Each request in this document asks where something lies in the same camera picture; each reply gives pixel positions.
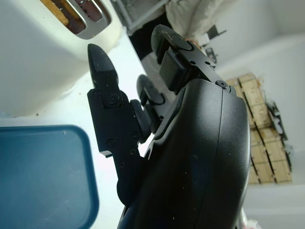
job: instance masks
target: metal bracket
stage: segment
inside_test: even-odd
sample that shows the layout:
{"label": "metal bracket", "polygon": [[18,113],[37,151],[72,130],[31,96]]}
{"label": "metal bracket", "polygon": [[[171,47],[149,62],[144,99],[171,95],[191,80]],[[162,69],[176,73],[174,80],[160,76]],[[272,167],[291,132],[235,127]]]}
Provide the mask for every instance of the metal bracket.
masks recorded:
{"label": "metal bracket", "polygon": [[130,103],[118,87],[118,76],[107,54],[97,45],[88,45],[91,77],[95,86],[88,100],[99,151],[113,156],[118,175],[117,192],[121,202],[129,206],[141,183],[145,164],[138,143],[145,142],[150,128],[139,101]]}

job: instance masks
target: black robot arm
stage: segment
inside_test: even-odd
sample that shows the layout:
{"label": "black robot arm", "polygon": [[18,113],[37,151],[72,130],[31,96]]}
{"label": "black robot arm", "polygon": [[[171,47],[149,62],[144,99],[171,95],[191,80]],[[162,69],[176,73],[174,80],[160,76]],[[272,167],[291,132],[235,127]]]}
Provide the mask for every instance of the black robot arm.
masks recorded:
{"label": "black robot arm", "polygon": [[[146,76],[128,101],[107,55],[89,45],[95,89],[88,99],[100,152],[113,156],[126,206],[119,229],[231,229],[250,166],[247,110],[215,65],[190,42],[157,26],[152,49],[170,103]],[[145,157],[137,145],[154,133]]]}

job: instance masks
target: black pants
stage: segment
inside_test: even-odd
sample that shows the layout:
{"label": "black pants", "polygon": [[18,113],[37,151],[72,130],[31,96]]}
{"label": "black pants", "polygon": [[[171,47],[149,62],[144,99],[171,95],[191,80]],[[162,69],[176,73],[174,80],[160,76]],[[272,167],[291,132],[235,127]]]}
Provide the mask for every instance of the black pants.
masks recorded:
{"label": "black pants", "polygon": [[143,28],[137,30],[132,36],[129,37],[140,60],[153,51],[151,46],[151,37],[153,29],[159,24],[171,28],[171,25],[167,20],[166,13],[162,14],[155,20],[146,23]]}

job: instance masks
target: white wall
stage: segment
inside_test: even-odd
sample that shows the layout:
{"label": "white wall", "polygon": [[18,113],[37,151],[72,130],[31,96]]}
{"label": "white wall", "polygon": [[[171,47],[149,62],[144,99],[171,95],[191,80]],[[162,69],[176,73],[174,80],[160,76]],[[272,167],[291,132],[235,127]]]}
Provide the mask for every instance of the white wall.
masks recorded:
{"label": "white wall", "polygon": [[265,94],[276,102],[290,144],[305,151],[305,34],[275,39],[216,71],[224,79],[248,72],[263,77]]}
{"label": "white wall", "polygon": [[264,229],[305,228],[305,33],[279,37],[216,71],[224,79],[248,72],[263,77],[266,96],[277,103],[296,150],[290,156],[292,184],[249,187],[244,202],[248,218]]}
{"label": "white wall", "polygon": [[211,40],[210,46],[224,63],[279,34],[271,4],[266,0],[242,0],[216,23],[226,33]]}
{"label": "white wall", "polygon": [[269,0],[281,33],[305,31],[305,0]]}
{"label": "white wall", "polygon": [[263,229],[305,228],[305,185],[266,185],[249,188],[244,210]]}

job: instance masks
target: screw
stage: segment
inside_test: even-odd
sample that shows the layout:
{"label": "screw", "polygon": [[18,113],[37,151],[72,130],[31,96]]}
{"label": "screw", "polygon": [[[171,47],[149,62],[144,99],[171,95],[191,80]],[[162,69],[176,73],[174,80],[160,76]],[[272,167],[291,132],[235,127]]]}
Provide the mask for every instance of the screw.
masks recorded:
{"label": "screw", "polygon": [[120,163],[119,163],[119,168],[124,168],[124,166],[125,166],[125,163],[124,163],[124,162],[120,162]]}
{"label": "screw", "polygon": [[119,101],[119,99],[120,99],[119,95],[117,93],[113,93],[107,98],[107,102],[113,105],[116,104]]}
{"label": "screw", "polygon": [[130,151],[130,154],[131,154],[131,155],[135,155],[135,153],[136,153],[136,151],[135,151],[134,149],[132,149],[132,150]]}
{"label": "screw", "polygon": [[138,138],[140,138],[139,132],[138,132],[138,131],[133,131],[133,132],[132,132],[132,138],[133,138],[133,139],[138,139]]}
{"label": "screw", "polygon": [[226,82],[222,81],[222,80],[217,80],[216,81],[216,85],[222,87],[223,89],[227,89],[228,88],[228,85],[226,84]]}
{"label": "screw", "polygon": [[107,140],[107,146],[108,147],[113,147],[115,145],[115,140],[110,138]]}

